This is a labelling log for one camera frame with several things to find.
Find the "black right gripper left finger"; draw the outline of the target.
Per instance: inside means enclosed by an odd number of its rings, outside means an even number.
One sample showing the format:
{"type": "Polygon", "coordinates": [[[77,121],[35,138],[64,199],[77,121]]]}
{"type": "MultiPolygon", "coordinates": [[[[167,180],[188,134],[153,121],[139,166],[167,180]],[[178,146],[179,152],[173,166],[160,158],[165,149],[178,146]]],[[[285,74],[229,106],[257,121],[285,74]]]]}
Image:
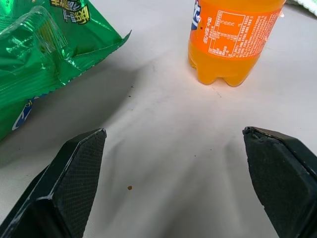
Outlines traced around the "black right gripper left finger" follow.
{"type": "Polygon", "coordinates": [[[0,225],[0,238],[82,238],[96,196],[106,131],[63,144],[0,225]]]}

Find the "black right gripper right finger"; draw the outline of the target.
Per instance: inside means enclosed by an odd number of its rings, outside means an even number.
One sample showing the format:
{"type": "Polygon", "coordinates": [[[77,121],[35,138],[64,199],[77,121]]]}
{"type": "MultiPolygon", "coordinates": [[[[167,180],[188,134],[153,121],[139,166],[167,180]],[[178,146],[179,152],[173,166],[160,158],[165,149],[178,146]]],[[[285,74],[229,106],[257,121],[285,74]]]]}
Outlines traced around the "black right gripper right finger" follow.
{"type": "Polygon", "coordinates": [[[279,238],[317,238],[317,156],[299,139],[243,130],[254,191],[279,238]]]}

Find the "green snack bag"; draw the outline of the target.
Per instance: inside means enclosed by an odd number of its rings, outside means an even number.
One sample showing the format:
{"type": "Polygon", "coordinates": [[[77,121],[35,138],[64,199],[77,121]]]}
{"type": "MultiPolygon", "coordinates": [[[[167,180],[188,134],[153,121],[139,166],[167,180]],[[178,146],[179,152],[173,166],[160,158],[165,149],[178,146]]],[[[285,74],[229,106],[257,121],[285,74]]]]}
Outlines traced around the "green snack bag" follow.
{"type": "Polygon", "coordinates": [[[0,141],[126,41],[90,0],[0,0],[0,141]]]}

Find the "orange soda bottle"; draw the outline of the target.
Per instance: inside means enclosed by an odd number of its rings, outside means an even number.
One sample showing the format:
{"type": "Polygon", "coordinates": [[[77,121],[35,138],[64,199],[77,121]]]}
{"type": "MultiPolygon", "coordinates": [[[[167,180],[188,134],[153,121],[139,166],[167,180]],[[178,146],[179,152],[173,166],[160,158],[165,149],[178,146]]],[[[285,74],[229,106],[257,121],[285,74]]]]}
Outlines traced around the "orange soda bottle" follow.
{"type": "Polygon", "coordinates": [[[195,0],[188,60],[205,85],[241,85],[257,63],[286,0],[195,0]]]}

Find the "white cloth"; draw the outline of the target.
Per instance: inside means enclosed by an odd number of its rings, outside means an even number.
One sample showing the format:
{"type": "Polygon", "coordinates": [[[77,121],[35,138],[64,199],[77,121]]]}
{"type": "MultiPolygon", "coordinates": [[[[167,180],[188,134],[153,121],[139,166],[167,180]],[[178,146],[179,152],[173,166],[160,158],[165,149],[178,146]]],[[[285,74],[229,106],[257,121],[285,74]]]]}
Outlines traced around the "white cloth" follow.
{"type": "Polygon", "coordinates": [[[286,4],[299,5],[317,16],[317,0],[286,0],[286,4]]]}

